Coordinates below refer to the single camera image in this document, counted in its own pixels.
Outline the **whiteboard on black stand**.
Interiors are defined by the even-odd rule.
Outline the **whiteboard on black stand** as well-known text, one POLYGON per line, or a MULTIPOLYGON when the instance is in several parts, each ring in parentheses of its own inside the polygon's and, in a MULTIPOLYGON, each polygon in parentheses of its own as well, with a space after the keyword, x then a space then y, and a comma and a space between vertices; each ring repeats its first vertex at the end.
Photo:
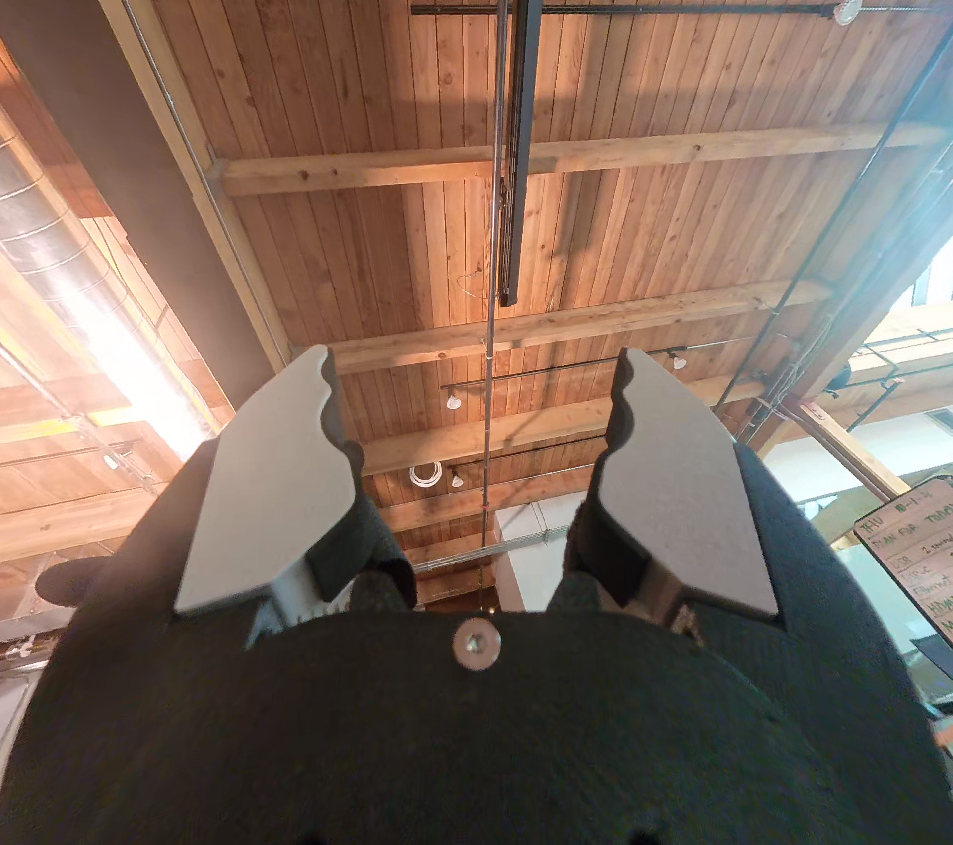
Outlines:
POLYGON ((932 633, 913 644, 952 676, 952 478, 936 475, 853 526, 932 633))

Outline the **thin metal ceiling pipe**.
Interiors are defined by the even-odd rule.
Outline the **thin metal ceiling pipe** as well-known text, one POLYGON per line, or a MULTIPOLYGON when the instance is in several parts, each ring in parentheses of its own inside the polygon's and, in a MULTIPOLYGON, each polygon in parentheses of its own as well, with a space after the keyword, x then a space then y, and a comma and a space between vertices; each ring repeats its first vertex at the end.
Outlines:
POLYGON ((499 297, 499 242, 503 207, 504 148, 507 121, 507 46, 511 0, 495 3, 494 48, 494 135, 492 157, 492 187, 490 203, 490 257, 488 265, 488 302, 486 335, 484 340, 483 392, 483 465, 481 496, 481 530, 478 562, 482 563, 486 549, 490 519, 490 462, 494 387, 495 317, 499 297))

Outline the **black floor lamp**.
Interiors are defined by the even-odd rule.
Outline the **black floor lamp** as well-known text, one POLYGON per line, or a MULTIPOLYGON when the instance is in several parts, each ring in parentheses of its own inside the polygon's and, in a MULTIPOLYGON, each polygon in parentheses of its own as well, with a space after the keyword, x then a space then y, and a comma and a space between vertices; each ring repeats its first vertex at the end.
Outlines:
POLYGON ((60 608, 80 606, 113 556, 73 558, 45 568, 33 587, 38 598, 60 608))

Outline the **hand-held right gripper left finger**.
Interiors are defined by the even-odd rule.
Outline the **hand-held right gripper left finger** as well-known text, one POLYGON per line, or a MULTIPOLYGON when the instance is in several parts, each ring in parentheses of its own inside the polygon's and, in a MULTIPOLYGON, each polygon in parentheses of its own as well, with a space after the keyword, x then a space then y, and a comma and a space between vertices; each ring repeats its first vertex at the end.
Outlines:
POLYGON ((174 601, 177 617, 252 606, 243 648, 344 612, 365 565, 333 353, 313 346, 218 438, 174 601))

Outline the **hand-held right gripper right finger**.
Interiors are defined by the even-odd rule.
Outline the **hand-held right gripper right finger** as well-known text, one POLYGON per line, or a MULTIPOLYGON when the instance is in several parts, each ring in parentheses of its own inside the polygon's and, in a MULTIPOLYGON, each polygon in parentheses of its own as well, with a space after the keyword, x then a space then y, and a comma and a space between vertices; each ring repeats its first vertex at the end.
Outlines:
POLYGON ((687 603, 780 613, 734 442, 652 357, 619 353, 590 483, 590 573, 621 609, 669 626, 687 603))

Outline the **silver air duct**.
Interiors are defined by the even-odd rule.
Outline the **silver air duct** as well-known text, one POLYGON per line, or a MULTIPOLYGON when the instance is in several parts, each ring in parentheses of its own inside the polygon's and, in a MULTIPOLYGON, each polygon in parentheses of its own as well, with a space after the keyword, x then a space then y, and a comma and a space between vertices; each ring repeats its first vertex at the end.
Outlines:
POLYGON ((19 133, 2 125, 2 253, 41 301, 91 340, 149 343, 141 307, 19 133))

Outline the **black ceiling rail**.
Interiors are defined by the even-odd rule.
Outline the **black ceiling rail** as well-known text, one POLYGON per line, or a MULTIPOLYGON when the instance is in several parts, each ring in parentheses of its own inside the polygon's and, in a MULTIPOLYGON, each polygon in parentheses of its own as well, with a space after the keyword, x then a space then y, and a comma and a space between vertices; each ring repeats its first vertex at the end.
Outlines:
POLYGON ((502 203, 496 281, 496 295, 501 307, 513 307, 518 302, 542 4, 543 0, 508 0, 508 82, 503 122, 502 203))

